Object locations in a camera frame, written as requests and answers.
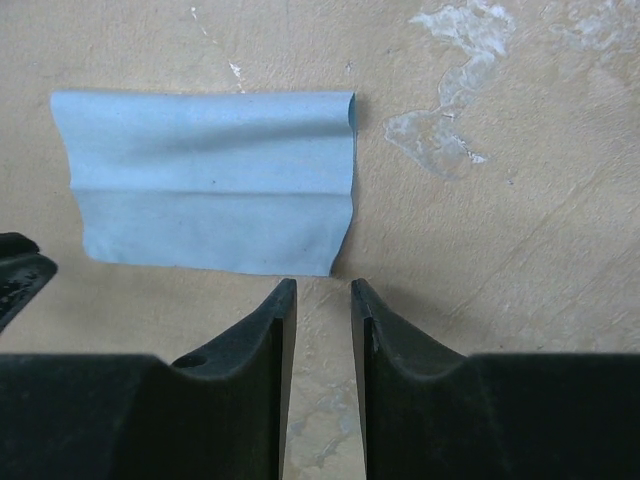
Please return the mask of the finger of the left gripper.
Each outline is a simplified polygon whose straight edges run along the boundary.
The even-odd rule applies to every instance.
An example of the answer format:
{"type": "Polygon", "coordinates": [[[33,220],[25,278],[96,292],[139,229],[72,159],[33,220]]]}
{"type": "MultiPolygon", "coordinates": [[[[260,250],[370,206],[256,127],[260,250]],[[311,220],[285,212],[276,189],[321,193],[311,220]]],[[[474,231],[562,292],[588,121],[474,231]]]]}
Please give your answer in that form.
{"type": "Polygon", "coordinates": [[[33,240],[17,232],[1,234],[1,331],[57,271],[33,240]]]}

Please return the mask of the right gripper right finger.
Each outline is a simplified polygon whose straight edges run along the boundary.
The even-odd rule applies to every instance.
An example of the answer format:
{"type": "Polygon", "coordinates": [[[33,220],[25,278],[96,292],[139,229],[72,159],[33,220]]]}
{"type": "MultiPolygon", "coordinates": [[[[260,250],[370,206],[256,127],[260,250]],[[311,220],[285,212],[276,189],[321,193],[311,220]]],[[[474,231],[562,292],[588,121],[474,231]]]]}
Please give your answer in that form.
{"type": "Polygon", "coordinates": [[[633,353],[461,355],[351,284],[370,479],[635,479],[633,353]]]}

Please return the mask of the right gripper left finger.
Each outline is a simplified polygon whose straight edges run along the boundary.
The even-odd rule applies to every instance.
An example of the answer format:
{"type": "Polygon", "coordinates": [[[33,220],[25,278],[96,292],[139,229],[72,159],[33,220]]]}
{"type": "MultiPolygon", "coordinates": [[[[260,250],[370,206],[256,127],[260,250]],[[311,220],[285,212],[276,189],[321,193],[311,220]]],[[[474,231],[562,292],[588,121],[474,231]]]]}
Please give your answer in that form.
{"type": "Polygon", "coordinates": [[[297,285],[166,363],[144,354],[5,354],[5,479],[279,479],[297,285]]]}

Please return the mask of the light blue cleaning cloth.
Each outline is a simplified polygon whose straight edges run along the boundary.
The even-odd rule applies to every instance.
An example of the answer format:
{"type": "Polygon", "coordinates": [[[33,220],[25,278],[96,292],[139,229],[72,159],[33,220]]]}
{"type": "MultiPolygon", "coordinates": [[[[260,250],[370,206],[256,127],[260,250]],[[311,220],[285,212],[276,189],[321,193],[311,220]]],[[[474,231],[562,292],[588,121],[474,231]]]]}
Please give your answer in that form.
{"type": "Polygon", "coordinates": [[[54,92],[94,260],[327,276],[353,214],[351,92],[54,92]]]}

